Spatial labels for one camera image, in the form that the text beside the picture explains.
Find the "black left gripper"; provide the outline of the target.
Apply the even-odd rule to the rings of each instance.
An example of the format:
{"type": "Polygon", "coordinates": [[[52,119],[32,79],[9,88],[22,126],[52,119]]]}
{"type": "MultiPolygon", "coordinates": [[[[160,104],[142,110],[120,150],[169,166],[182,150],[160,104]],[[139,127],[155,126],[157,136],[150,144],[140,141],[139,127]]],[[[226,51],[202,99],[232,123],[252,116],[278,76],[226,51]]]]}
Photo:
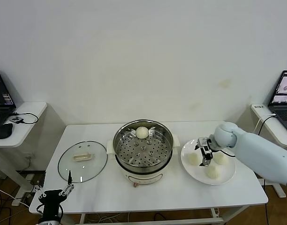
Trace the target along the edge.
{"type": "Polygon", "coordinates": [[[45,182],[45,175],[46,172],[42,174],[41,178],[34,186],[34,190],[38,194],[38,199],[41,203],[38,206],[38,212],[39,209],[43,207],[43,212],[41,213],[42,217],[39,219],[39,222],[60,222],[64,214],[61,203],[67,199],[67,196],[72,192],[75,187],[72,182],[71,171],[69,170],[68,182],[63,190],[57,189],[44,191],[43,186],[45,182]]]}

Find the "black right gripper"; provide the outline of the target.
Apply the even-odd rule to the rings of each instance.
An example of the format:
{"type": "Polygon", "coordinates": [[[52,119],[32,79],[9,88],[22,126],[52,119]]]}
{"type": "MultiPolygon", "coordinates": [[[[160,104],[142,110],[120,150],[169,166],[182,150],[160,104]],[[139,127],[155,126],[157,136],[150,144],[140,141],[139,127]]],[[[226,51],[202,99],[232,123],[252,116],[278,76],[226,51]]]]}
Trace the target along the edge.
{"type": "Polygon", "coordinates": [[[218,152],[218,144],[211,138],[207,139],[207,146],[195,146],[195,150],[200,149],[202,153],[202,162],[199,166],[209,166],[213,158],[212,152],[218,152]]]}

